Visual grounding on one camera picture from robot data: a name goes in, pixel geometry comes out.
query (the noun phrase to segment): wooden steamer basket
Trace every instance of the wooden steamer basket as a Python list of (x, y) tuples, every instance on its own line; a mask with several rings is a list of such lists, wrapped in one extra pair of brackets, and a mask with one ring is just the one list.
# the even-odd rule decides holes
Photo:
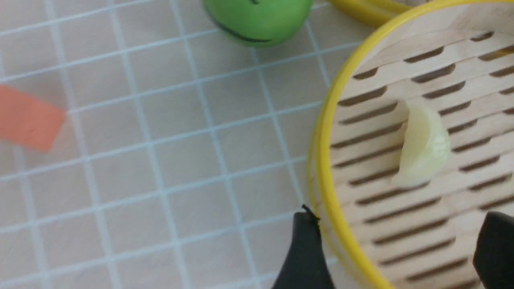
[[(488, 210), (514, 214), (514, 1), (416, 7), (348, 60), (313, 134), (324, 237), (365, 288), (466, 289)], [(391, 185), (408, 112), (437, 110), (452, 154), (428, 184)]]

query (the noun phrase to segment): orange object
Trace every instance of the orange object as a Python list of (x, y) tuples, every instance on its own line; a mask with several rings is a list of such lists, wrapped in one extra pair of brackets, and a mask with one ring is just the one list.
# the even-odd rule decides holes
[(62, 109), (0, 85), (0, 138), (47, 152), (65, 118)]

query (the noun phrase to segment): green toy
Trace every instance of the green toy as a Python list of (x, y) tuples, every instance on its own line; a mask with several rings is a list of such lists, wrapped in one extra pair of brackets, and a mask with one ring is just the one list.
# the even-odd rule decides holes
[(213, 22), (229, 37), (254, 47), (291, 38), (307, 19), (313, 0), (204, 0)]

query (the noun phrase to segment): black line marking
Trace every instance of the black line marking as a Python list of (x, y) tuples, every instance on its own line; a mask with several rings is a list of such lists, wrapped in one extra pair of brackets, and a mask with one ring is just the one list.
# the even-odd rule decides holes
[(249, 37), (246, 37), (244, 35), (241, 35), (240, 33), (238, 33), (237, 31), (234, 31), (230, 28), (228, 28), (227, 26), (221, 24), (220, 22), (218, 22), (218, 20), (216, 20), (211, 12), (209, 11), (209, 9), (207, 9), (207, 7), (205, 7), (205, 10), (207, 11), (207, 15), (211, 18), (212, 22), (214, 22), (214, 24), (219, 27), (221, 30), (225, 31), (226, 33), (234, 36), (235, 38), (237, 39), (240, 39), (240, 40), (243, 40), (243, 41), (246, 41), (246, 42), (251, 42), (251, 43), (267, 43), (267, 42), (270, 42), (271, 39), (254, 39), (254, 38), (249, 38)]

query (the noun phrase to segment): slatted wooden base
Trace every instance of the slatted wooden base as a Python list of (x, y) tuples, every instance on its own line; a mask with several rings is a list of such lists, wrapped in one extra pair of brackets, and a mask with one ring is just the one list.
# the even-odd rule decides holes
[[(472, 288), (485, 213), (514, 214), (514, 36), (407, 34), (376, 47), (343, 90), (332, 124), (333, 185), (355, 238), (394, 286)], [(439, 111), (452, 146), (443, 171), (410, 190), (391, 184), (405, 100)]]

